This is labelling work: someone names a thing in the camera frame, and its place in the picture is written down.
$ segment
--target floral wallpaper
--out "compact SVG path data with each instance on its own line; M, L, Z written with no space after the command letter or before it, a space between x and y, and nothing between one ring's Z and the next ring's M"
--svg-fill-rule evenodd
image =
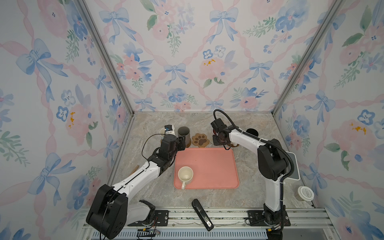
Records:
M343 240L384 239L383 24L383 0L346 0L275 115Z
M86 3L135 111L270 111L332 0Z
M129 114L73 1L1 5L0 239L76 239Z

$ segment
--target paw print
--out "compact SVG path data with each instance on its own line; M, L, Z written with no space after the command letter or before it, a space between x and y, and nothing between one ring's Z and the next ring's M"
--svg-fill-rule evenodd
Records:
M198 147L206 147L209 144L209 140L205 134L197 133L192 137L192 143Z

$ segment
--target white lid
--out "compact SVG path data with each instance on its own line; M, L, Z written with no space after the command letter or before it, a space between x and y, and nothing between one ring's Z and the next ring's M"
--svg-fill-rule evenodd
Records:
M312 201L314 198L314 193L309 187L300 186L297 189L297 193L302 199L304 199L304 201Z

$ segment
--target marble surface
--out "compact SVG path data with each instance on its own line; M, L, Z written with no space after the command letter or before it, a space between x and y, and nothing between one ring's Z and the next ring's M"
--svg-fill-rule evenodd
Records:
M266 139L278 139L285 150L284 140L270 113L228 113L234 123L243 130L254 128L259 136ZM217 114L225 124L230 125L226 118ZM128 144L118 166L114 183L127 178L137 166L144 164L141 150L146 139L155 133L159 133L161 127L173 124L176 129L187 126L191 136L196 133L204 133L211 142L207 147L215 147L212 143L212 127L214 120L210 113L176 113L154 112L137 113L134 119ZM160 135L150 138L144 148L144 156L149 157L153 150L160 147ZM257 159L254 153L238 146L233 148L240 185L237 189L196 189L179 190L173 185L174 165L168 168L156 180L150 182L141 189L130 201L134 204L144 199L155 206L162 207L190 207L193 199L197 198L204 207L263 207L265 201L265 182L258 169ZM287 208L312 208L311 203L296 200L294 191L302 185L301 181L295 184L285 183L284 204Z

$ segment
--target gray cup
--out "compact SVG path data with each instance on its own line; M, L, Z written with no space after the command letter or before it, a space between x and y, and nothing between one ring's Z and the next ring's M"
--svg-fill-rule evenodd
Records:
M190 131L189 131L189 128L188 127L179 127L179 129L177 130L177 135L179 137L181 136L185 136L185 146L186 147L189 147L191 145L191 136L190 136Z

